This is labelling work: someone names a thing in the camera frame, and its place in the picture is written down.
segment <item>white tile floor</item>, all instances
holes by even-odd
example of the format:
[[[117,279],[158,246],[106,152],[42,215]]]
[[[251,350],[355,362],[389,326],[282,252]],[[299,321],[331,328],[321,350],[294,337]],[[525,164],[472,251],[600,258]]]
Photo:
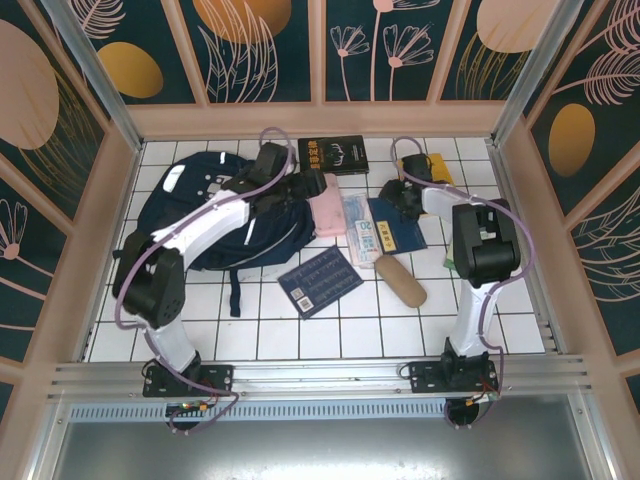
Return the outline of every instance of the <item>white tile floor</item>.
[[[440,153],[457,186],[483,197],[499,196],[484,140],[480,138],[427,138],[430,153]],[[339,178],[344,194],[367,192],[377,196],[395,177],[389,159],[391,139],[366,139],[370,159],[368,175]],[[132,232],[140,209],[158,179],[174,161],[202,150],[224,150],[255,158],[256,140],[150,142],[145,152],[120,234],[120,244]],[[397,147],[399,156],[414,152],[409,142]],[[460,280],[442,266],[451,229],[437,217],[419,221],[429,245],[404,254],[399,260],[428,292],[419,309],[408,308],[373,270],[356,269],[364,284],[319,312],[301,320],[277,278],[332,245],[349,256],[344,237],[318,238],[285,265],[240,271],[242,317],[229,314],[228,275],[195,272],[187,275],[187,303],[182,317],[188,336],[204,360],[285,360],[321,358],[380,358],[439,355],[455,322]],[[109,282],[113,281],[113,268]],[[114,300],[104,295],[99,317],[88,343],[85,360],[144,361],[150,351],[141,334],[120,331],[113,323]],[[524,282],[505,289],[498,301],[489,340],[508,353],[543,353],[536,315]]]

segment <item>dark blue book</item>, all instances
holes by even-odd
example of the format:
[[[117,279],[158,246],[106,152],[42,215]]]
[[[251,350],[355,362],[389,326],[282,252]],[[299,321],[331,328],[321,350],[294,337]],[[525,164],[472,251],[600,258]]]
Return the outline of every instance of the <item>dark blue book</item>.
[[[385,254],[395,255],[427,248],[427,242],[416,220],[402,215],[381,198],[370,198],[369,209]]]
[[[302,318],[309,318],[364,282],[340,253],[331,247],[278,278]]]

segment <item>vent grille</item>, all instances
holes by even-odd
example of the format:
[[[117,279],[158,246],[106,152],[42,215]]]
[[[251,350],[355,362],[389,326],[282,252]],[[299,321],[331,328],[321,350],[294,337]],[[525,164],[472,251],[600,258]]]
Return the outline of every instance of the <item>vent grille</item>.
[[[164,422],[176,403],[166,404],[86,404],[71,410],[74,423],[107,422]],[[175,419],[210,418],[224,407],[216,406],[206,412],[193,411]],[[370,418],[441,417],[443,399],[363,400],[323,402],[242,402],[222,421],[246,420],[339,420]]]

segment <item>purple cable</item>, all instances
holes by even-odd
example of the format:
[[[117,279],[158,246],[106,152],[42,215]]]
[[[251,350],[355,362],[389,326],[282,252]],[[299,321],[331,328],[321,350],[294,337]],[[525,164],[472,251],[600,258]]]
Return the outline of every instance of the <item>purple cable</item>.
[[[508,278],[507,280],[504,280],[503,282],[497,283],[496,285],[494,285],[493,287],[491,287],[489,289],[489,291],[486,294],[486,297],[484,299],[484,301],[482,302],[482,307],[480,308],[480,322],[478,323],[478,337],[480,337],[480,341],[482,342],[482,344],[487,347],[489,350],[498,350],[499,354],[500,354],[500,377],[498,380],[498,398],[500,397],[500,393],[502,392],[502,381],[504,379],[504,349],[502,348],[501,345],[495,346],[495,345],[491,345],[489,342],[487,342],[487,340],[484,338],[484,317],[485,314],[487,312],[487,308],[489,306],[489,301],[491,299],[491,296],[499,289],[502,288],[506,285],[509,285],[510,283],[513,283],[517,280],[520,280],[521,278],[524,278],[526,275],[529,274],[529,272],[531,271],[531,269],[533,268],[533,263],[535,261],[536,258],[536,248],[535,245],[533,243],[533,238],[531,237],[531,232],[529,231],[529,229],[527,228],[527,226],[522,222],[522,220],[520,220],[517,215],[515,215],[511,210],[509,210],[508,208],[503,207],[502,205],[499,205],[495,202],[492,202],[491,200],[485,200],[483,198],[477,197],[475,195],[469,195],[468,193],[465,193],[461,190],[458,190],[457,188],[449,185],[449,184],[440,184],[440,183],[431,183],[431,182],[426,182],[424,180],[421,180],[417,177],[414,177],[413,175],[409,175],[407,172],[405,172],[402,167],[399,165],[398,163],[398,156],[396,155],[396,144],[400,141],[400,140],[409,140],[411,142],[413,142],[417,147],[418,150],[420,151],[420,153],[423,153],[422,151],[422,146],[420,145],[420,143],[413,137],[407,137],[407,136],[402,136],[402,137],[398,137],[396,139],[393,140],[393,142],[391,143],[391,160],[393,161],[395,167],[398,169],[398,172],[400,172],[401,175],[404,176],[404,178],[406,178],[407,180],[416,183],[418,185],[423,185],[425,187],[431,187],[431,188],[437,188],[440,190],[445,190],[448,192],[453,193],[454,195],[457,195],[458,197],[462,198],[463,200],[466,201],[477,201],[479,203],[482,203],[484,205],[487,205],[491,208],[494,208],[502,213],[504,213],[507,217],[509,217],[511,220],[513,220],[513,222],[518,225],[518,227],[520,228],[520,230],[522,230],[522,232],[524,233],[524,236],[527,239],[527,243],[529,244],[529,252],[530,252],[530,258],[529,261],[527,262],[527,264],[525,265],[525,267],[522,269],[522,272],[520,272],[519,274]],[[485,412],[485,414],[481,417],[484,418],[487,416],[487,413],[489,413],[491,407],[489,407],[489,409],[487,409],[487,411]],[[448,408],[447,406],[445,406],[445,412],[448,412]]]
[[[178,235],[187,226],[191,225],[193,222],[195,222],[196,220],[201,218],[203,215],[209,213],[211,210],[214,210],[214,209],[218,208],[221,205],[224,205],[224,204],[229,203],[229,202],[233,202],[235,200],[243,200],[245,198],[250,198],[250,197],[254,197],[256,195],[259,195],[262,192],[264,192],[264,191],[270,189],[271,187],[273,187],[276,183],[278,183],[282,179],[282,177],[284,177],[286,175],[287,170],[289,169],[289,166],[293,162],[293,146],[291,145],[291,139],[289,138],[289,135],[287,135],[287,133],[284,130],[282,130],[282,129],[278,128],[278,127],[267,127],[260,134],[260,146],[262,146],[262,142],[263,142],[264,136],[269,132],[277,132],[280,135],[282,135],[287,141],[287,160],[286,160],[285,164],[283,165],[282,169],[280,170],[280,172],[278,172],[278,175],[276,175],[275,178],[273,178],[266,185],[263,185],[262,187],[259,187],[259,188],[255,189],[255,190],[252,190],[250,192],[241,193],[241,194],[238,194],[238,195],[234,195],[232,197],[223,198],[220,201],[212,203],[209,206],[209,208],[203,209],[202,211],[198,212],[196,215],[191,217],[189,220],[185,221],[183,224],[178,226],[171,233],[165,235],[160,240],[158,240],[148,250],[146,250],[140,256],[140,258],[138,258],[138,260],[133,264],[133,267],[131,267],[131,271],[128,273],[127,277],[124,279],[124,282],[122,283],[122,288],[120,289],[120,294],[118,295],[118,298],[116,300],[116,308],[115,308],[115,322],[116,322],[116,325],[118,325],[118,327],[121,328],[122,330],[131,330],[131,329],[136,329],[136,328],[144,328],[145,329],[144,337],[145,337],[147,343],[149,344],[149,348],[153,352],[154,356],[158,359],[158,362],[160,362],[160,364],[163,367],[165,367],[167,370],[169,370],[169,372],[171,372],[171,374],[174,377],[176,377],[181,382],[183,382],[183,383],[185,383],[185,384],[187,384],[187,385],[189,385],[189,386],[191,386],[193,388],[197,388],[198,390],[202,390],[202,391],[208,392],[208,393],[210,393],[212,395],[219,395],[221,397],[223,397],[223,396],[225,396],[225,397],[226,396],[234,397],[234,399],[231,401],[231,403],[229,403],[229,405],[227,405],[225,408],[223,408],[217,415],[215,415],[210,420],[207,420],[206,422],[199,423],[198,425],[193,427],[191,430],[187,430],[187,431],[183,431],[183,432],[180,431],[180,430],[177,430],[173,426],[173,418],[171,418],[170,419],[170,425],[171,425],[173,433],[182,432],[184,435],[188,435],[189,432],[195,433],[198,430],[202,430],[203,428],[206,428],[207,426],[212,425],[216,420],[218,420],[220,417],[225,415],[238,402],[240,396],[236,392],[230,392],[230,391],[227,391],[227,390],[219,390],[217,388],[211,388],[211,387],[208,387],[206,385],[200,385],[200,384],[198,384],[196,382],[193,382],[193,381],[189,380],[188,378],[186,378],[183,375],[181,375],[180,372],[176,371],[169,364],[167,359],[162,356],[162,354],[160,353],[160,351],[158,350],[156,345],[153,343],[153,340],[151,339],[151,336],[149,335],[149,333],[147,331],[148,325],[146,323],[136,322],[136,323],[132,323],[132,324],[125,324],[122,321],[121,311],[122,311],[122,308],[123,308],[124,297],[126,296],[127,291],[129,290],[129,287],[131,286],[131,283],[133,282],[133,278],[136,276],[138,271],[143,267],[143,265],[145,264],[147,259],[151,255],[153,255],[153,253],[156,252],[160,247],[162,247],[165,243],[167,243],[171,238],[173,238],[174,236]]]

